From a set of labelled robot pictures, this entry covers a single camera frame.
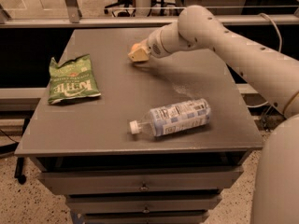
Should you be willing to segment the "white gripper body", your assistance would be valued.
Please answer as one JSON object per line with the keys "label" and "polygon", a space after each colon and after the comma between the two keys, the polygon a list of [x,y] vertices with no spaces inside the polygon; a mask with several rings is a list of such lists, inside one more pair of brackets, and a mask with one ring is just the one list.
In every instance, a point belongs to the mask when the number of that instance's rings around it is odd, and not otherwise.
{"label": "white gripper body", "polygon": [[161,43],[160,34],[161,31],[156,30],[149,35],[147,40],[147,46],[150,54],[156,58],[162,58],[164,56],[164,48]]}

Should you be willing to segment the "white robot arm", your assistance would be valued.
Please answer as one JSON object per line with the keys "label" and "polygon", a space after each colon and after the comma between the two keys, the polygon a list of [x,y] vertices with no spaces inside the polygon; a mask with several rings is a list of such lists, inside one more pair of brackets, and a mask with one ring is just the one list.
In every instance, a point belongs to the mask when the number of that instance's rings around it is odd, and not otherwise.
{"label": "white robot arm", "polygon": [[133,45],[129,58],[144,62],[195,49],[214,51],[286,118],[263,147],[250,224],[299,224],[299,61],[228,30],[201,6],[186,7]]}

